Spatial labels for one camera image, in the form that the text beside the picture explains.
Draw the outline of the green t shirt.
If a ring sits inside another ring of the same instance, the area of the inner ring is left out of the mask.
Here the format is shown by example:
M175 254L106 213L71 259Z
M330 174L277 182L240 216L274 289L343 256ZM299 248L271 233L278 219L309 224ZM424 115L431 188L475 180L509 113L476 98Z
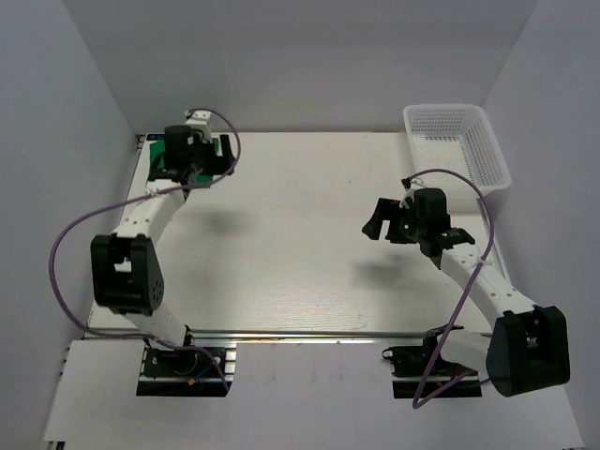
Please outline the green t shirt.
M215 138L213 140L214 150L217 156L221 155L220 143L219 139ZM163 153L165 152L165 145L162 139L158 141L150 142L149 144L149 152L150 152L150 167L151 169L163 169L164 168L164 160ZM198 174L196 176L196 183L204 183L208 181L212 181L215 178L214 175L203 175Z

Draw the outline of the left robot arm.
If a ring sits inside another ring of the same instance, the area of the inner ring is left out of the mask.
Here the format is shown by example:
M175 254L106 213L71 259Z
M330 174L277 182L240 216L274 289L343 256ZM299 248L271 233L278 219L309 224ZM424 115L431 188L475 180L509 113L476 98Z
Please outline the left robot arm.
M187 374L198 363L188 328L163 303L165 281L156 244L191 190L206 188L233 172L230 137L216 138L190 125L164 129L163 151L150 158L145 192L110 234L91 242L96 304L122 316L168 349L166 363Z

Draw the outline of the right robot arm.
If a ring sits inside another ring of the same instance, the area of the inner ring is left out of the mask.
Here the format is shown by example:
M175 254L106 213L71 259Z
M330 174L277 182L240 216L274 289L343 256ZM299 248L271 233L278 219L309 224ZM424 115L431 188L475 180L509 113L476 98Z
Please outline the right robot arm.
M488 264L474 238L451 223L439 188L419 188L403 200L380 198L362 228L371 240L416 245L437 269L462 289L491 327L484 337L456 323L427 331L420 348L390 352L399 377L421 372L486 376L506 398L566 384L571 377L566 318L557 307L541 307Z

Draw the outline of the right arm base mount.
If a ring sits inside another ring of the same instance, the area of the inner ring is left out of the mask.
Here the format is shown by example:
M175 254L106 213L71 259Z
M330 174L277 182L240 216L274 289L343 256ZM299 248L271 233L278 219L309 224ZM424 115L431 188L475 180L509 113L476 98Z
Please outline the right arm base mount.
M392 366L395 399L424 405L426 399L480 398L488 382L486 357L491 334L472 333L455 325L439 353L444 328L427 331L420 344L392 346L382 359Z

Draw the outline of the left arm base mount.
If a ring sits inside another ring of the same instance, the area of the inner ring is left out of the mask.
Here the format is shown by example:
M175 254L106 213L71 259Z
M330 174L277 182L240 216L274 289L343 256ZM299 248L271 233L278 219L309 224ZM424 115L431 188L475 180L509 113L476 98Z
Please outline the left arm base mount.
M235 348L176 351L146 339L137 381L140 398L225 398L233 384Z

